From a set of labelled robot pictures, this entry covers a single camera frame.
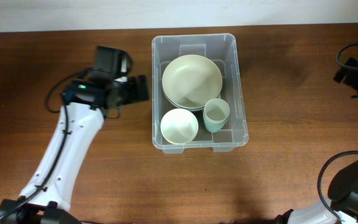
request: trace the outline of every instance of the bowl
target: bowl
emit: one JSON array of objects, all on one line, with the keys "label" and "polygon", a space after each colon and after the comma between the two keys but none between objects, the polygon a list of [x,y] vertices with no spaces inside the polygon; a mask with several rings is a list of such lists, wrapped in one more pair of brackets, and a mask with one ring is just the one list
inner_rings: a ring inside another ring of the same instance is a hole
[{"label": "bowl", "polygon": [[217,98],[222,90],[222,74],[210,59],[200,55],[184,55],[173,60],[162,76],[165,96],[175,106],[201,110]]},{"label": "bowl", "polygon": [[197,132],[197,118],[188,110],[173,109],[162,117],[161,133],[171,144],[186,144],[194,140]]}]

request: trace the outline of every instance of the light green cup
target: light green cup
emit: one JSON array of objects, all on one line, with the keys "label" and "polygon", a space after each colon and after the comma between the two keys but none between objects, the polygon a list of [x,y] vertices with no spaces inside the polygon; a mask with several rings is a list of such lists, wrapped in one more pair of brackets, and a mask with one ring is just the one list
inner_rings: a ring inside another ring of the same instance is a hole
[{"label": "light green cup", "polygon": [[212,133],[218,132],[229,119],[230,106],[219,98],[209,100],[204,107],[203,119],[205,128]]}]

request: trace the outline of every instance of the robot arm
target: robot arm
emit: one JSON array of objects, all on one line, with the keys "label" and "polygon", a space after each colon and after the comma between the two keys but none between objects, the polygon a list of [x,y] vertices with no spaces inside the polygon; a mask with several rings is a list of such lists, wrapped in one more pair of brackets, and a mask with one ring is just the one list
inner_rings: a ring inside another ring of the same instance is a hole
[{"label": "robot arm", "polygon": [[126,52],[98,47],[94,67],[70,76],[76,79],[62,93],[60,117],[44,157],[19,199],[2,201],[0,223],[81,223],[68,211],[76,176],[93,138],[110,109],[119,111],[122,105],[149,99],[144,75],[125,77],[131,67]]},{"label": "robot arm", "polygon": [[[44,187],[45,190],[37,194],[29,203],[47,206],[50,201],[54,201],[57,202],[58,208],[69,211],[76,176],[93,138],[104,123],[104,118],[99,108],[91,110],[89,105],[81,103],[70,103],[67,106],[67,112],[70,118],[69,134],[59,162]],[[47,151],[20,196],[28,197],[33,194],[36,190],[34,186],[40,186],[46,178],[63,139],[65,120],[65,113],[60,113]]]},{"label": "robot arm", "polygon": [[[348,45],[338,53],[337,63],[341,69],[335,75],[334,80],[338,83],[343,81],[358,93],[358,60],[349,58],[345,64],[339,61],[341,53],[353,46],[358,46],[358,44]],[[337,173],[329,186],[328,197],[329,199],[322,200],[331,204],[331,209],[336,212],[343,223],[358,223],[358,161]],[[302,210],[290,210],[284,215],[279,215],[275,220],[275,224],[335,224],[337,222],[338,217],[331,213],[322,202]]]}]

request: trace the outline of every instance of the table surface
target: table surface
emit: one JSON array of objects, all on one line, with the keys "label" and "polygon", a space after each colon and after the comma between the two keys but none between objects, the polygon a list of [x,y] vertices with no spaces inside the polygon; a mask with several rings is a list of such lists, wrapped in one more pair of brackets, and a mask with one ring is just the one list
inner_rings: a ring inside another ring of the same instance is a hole
[{"label": "table surface", "polygon": [[[45,95],[90,66],[96,45],[128,51],[132,74],[146,74],[151,90],[155,36],[223,32],[237,39],[249,142],[232,152],[166,155],[152,144],[152,102],[125,106],[94,138],[70,213],[100,223],[219,223],[274,218],[318,201],[324,162],[358,150],[355,91],[333,80],[335,56],[358,42],[358,24],[0,34],[0,203],[18,197],[52,137],[58,115],[45,110]],[[358,48],[346,56],[358,59]],[[327,170],[324,191],[355,159]]]}]

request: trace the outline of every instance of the plastic storage bin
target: plastic storage bin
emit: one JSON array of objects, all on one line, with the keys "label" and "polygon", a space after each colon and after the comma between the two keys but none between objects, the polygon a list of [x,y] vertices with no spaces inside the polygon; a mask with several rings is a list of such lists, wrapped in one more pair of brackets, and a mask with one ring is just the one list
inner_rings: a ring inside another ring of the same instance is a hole
[{"label": "plastic storage bin", "polygon": [[[165,97],[162,75],[167,65],[182,55],[196,54],[212,60],[223,76],[221,98],[229,103],[231,112],[222,130],[211,133],[205,129],[203,112],[194,114],[199,130],[192,142],[170,144],[161,135],[164,114],[176,107]],[[153,55],[153,144],[164,153],[183,153],[187,148],[212,147],[214,152],[228,152],[248,142],[248,129],[242,99],[236,39],[232,34],[158,36],[152,41]]]}]

